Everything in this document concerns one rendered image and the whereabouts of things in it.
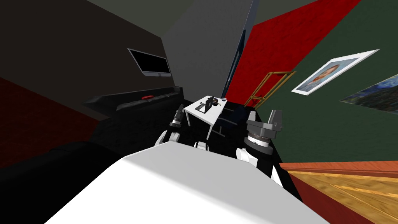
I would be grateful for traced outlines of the white-framed portrait picture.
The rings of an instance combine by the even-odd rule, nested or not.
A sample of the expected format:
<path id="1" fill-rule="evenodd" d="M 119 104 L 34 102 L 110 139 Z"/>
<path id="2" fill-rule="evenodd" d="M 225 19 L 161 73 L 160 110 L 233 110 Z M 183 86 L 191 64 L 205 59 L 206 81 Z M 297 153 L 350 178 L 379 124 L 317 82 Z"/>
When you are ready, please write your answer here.
<path id="1" fill-rule="evenodd" d="M 307 96 L 377 51 L 379 49 L 333 58 L 295 87 L 292 92 Z"/>

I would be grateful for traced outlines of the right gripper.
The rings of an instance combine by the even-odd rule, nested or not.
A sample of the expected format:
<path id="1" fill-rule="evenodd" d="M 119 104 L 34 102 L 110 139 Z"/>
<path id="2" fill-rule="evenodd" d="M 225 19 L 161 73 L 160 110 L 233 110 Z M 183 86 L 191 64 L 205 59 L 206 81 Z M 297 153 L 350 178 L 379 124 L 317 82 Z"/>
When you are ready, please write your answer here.
<path id="1" fill-rule="evenodd" d="M 272 110 L 268 123 L 256 121 L 256 111 L 250 111 L 247 120 L 248 136 L 258 139 L 276 139 L 277 132 L 282 129 L 282 111 Z"/>

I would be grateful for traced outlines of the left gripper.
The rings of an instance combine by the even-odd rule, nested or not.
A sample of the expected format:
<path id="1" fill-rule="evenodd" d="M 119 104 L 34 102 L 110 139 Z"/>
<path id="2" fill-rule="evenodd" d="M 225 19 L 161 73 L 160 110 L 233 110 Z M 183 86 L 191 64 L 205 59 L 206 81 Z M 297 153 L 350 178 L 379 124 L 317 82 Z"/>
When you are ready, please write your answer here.
<path id="1" fill-rule="evenodd" d="M 182 121 L 183 118 L 184 118 L 184 115 L 185 115 L 185 112 L 184 112 L 184 105 L 181 104 L 181 105 L 179 106 L 178 110 L 176 111 L 176 114 L 175 114 L 175 116 L 174 116 L 174 118 L 173 118 L 172 123 L 181 123 L 181 121 Z"/>

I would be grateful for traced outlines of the blue night-sky painting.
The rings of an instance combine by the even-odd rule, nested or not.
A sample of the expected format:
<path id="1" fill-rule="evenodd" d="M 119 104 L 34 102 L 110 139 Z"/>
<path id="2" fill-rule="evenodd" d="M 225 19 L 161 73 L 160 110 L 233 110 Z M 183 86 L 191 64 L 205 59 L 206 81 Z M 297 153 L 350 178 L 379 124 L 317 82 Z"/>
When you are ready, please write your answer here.
<path id="1" fill-rule="evenodd" d="M 340 101 L 398 115 L 398 74 Z"/>

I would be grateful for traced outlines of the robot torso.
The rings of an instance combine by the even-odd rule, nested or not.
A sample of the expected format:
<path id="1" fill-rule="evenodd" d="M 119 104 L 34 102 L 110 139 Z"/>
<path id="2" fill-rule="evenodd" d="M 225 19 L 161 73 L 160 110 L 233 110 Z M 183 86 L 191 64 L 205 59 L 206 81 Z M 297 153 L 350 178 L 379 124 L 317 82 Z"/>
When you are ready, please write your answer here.
<path id="1" fill-rule="evenodd" d="M 45 224 L 329 224 L 248 162 L 176 142 L 128 155 Z"/>

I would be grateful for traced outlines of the black wall television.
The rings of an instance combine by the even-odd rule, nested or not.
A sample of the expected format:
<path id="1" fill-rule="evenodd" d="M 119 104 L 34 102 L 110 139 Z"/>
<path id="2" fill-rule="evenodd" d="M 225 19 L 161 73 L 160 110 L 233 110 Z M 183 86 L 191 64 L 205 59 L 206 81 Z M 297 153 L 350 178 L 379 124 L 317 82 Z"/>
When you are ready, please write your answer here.
<path id="1" fill-rule="evenodd" d="M 171 77 L 168 61 L 164 57 L 128 48 L 143 75 L 148 77 Z"/>

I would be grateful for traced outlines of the white desk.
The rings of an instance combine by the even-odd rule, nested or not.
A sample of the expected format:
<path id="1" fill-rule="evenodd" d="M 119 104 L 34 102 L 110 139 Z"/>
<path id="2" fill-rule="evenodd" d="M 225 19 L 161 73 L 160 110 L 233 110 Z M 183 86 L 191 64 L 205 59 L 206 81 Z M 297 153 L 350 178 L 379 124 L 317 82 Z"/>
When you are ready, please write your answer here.
<path id="1" fill-rule="evenodd" d="M 187 122 L 188 122 L 189 126 L 190 126 L 189 114 L 193 115 L 194 117 L 200 119 L 201 121 L 203 121 L 209 125 L 209 131 L 208 131 L 206 140 L 209 139 L 212 128 L 213 128 L 214 124 L 216 123 L 219 115 L 223 111 L 223 109 L 226 105 L 226 102 L 227 102 L 226 98 L 215 97 L 215 99 L 218 100 L 217 106 L 212 106 L 206 113 L 203 113 L 201 110 L 196 110 L 196 108 L 199 107 L 200 105 L 205 105 L 206 101 L 210 98 L 212 98 L 212 97 L 205 96 L 202 99 L 200 99 L 184 108 L 184 112 L 186 114 L 186 118 L 187 118 Z"/>

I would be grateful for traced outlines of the black sofa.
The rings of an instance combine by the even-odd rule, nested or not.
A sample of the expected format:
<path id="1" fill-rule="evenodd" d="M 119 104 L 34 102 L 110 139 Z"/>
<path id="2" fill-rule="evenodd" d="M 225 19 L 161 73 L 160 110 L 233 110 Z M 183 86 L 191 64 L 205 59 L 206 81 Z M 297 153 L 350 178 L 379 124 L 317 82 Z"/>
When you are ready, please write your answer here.
<path id="1" fill-rule="evenodd" d="M 83 103 L 89 109 L 113 117 L 130 112 L 160 109 L 184 99 L 178 86 L 95 96 Z"/>

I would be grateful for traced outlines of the wooden ladder shelf frame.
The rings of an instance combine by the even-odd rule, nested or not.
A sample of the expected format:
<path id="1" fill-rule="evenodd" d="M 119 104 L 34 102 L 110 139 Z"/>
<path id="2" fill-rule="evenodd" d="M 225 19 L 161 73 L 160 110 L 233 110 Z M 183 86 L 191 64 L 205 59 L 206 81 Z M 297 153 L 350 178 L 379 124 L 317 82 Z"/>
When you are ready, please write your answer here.
<path id="1" fill-rule="evenodd" d="M 274 95 L 296 71 L 269 72 L 246 100 L 244 106 L 258 110 L 272 95 Z"/>

